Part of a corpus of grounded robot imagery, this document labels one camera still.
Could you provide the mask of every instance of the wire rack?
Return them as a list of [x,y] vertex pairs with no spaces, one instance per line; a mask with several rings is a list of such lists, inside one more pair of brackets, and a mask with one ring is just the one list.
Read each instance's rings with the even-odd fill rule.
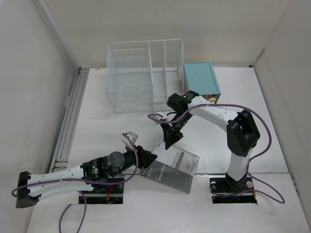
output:
[[184,93],[182,40],[110,43],[106,81],[115,113],[169,110]]

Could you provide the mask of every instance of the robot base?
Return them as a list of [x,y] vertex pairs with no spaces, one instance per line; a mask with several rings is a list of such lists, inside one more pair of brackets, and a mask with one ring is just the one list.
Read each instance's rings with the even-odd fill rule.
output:
[[233,181],[232,178],[225,175],[210,177],[209,190],[213,194],[212,201],[218,203],[257,203],[254,192],[246,192],[238,196],[223,197],[231,193],[239,193],[244,190],[253,189],[251,177],[244,177],[239,182]]

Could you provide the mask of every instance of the box top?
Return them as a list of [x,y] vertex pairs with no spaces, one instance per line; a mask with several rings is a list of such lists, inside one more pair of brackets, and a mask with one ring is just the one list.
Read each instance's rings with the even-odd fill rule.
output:
[[187,88],[200,95],[221,93],[211,62],[184,63],[184,78]]

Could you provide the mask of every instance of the wire basket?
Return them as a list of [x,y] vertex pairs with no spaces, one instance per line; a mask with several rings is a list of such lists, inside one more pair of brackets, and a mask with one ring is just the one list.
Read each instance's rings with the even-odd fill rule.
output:
[[115,113],[168,111],[184,93],[181,39],[110,43],[106,86]]

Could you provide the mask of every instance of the wire mesh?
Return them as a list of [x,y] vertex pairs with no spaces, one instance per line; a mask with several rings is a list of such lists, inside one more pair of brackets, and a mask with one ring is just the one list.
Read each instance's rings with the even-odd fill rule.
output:
[[107,92],[115,113],[169,110],[168,97],[183,94],[182,40],[111,43]]

